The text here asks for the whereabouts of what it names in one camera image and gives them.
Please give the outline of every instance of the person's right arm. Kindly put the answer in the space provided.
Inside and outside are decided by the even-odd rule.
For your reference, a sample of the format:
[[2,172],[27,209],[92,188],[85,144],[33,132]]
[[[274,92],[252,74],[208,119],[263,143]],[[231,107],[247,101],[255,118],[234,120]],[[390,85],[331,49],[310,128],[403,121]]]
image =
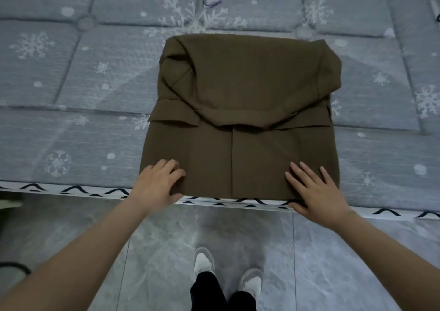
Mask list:
[[336,232],[366,263],[403,311],[439,310],[440,269],[399,244],[350,209],[341,191],[321,167],[322,181],[307,165],[290,167],[286,178],[300,193],[307,208],[289,205],[296,212]]

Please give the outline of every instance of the brown fabric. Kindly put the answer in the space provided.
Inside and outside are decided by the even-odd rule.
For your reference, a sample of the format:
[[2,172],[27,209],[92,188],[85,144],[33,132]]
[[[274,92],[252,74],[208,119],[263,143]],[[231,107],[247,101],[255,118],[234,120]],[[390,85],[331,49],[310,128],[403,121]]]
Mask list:
[[197,197],[298,198],[290,161],[339,184],[329,94],[341,62],[325,41],[175,36],[159,63],[140,170],[176,159],[187,175],[173,191]]

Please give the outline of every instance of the black pants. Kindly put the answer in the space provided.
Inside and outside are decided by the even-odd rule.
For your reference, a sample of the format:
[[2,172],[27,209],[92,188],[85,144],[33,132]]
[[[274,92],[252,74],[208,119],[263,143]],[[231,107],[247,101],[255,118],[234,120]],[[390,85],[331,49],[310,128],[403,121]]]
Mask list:
[[256,311],[255,299],[246,291],[237,291],[226,302],[215,275],[202,272],[191,287],[191,311]]

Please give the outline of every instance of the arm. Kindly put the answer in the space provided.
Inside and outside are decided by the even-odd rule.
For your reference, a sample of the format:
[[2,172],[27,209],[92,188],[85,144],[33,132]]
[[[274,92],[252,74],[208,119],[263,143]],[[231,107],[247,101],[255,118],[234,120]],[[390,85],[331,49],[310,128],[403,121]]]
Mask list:
[[396,242],[350,209],[327,171],[322,181],[307,165],[290,167],[304,184],[286,172],[287,180],[307,208],[291,203],[299,214],[336,232],[366,263],[403,311],[437,310],[440,269]]
[[147,166],[127,199],[12,288],[0,300],[0,310],[87,310],[142,220],[182,197],[169,191],[184,175],[175,160]]

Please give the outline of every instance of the person's left hand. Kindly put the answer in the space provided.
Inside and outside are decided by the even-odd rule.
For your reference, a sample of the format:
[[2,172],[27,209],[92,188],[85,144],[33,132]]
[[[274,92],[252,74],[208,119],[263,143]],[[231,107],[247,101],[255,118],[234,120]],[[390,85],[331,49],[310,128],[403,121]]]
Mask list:
[[127,199],[138,202],[146,214],[161,210],[175,203],[183,195],[169,195],[172,185],[186,175],[174,159],[161,159],[154,166],[148,165],[136,179]]

